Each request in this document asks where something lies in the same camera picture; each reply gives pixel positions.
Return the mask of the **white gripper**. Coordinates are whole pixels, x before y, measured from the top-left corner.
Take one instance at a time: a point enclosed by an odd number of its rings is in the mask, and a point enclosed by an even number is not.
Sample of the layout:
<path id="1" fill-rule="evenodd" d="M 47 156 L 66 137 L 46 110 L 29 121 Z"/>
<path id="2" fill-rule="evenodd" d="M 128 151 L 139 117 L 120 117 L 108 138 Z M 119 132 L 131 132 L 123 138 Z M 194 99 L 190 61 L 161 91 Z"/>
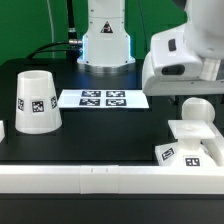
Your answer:
<path id="1" fill-rule="evenodd" d="M 142 68 L 147 96 L 224 94 L 221 60 L 205 59 L 184 43 L 185 25 L 157 33 Z"/>

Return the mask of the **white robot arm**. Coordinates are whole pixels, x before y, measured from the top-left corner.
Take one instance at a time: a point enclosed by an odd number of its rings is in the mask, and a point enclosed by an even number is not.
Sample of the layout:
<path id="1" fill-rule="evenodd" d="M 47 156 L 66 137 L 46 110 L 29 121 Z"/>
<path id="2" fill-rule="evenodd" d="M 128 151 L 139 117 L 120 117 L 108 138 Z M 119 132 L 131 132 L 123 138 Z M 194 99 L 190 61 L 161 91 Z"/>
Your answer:
<path id="1" fill-rule="evenodd" d="M 224 93 L 224 0 L 172 0 L 187 22 L 152 36 L 142 68 L 147 96 Z M 117 72 L 135 63 L 124 28 L 125 0 L 88 0 L 80 67 Z"/>

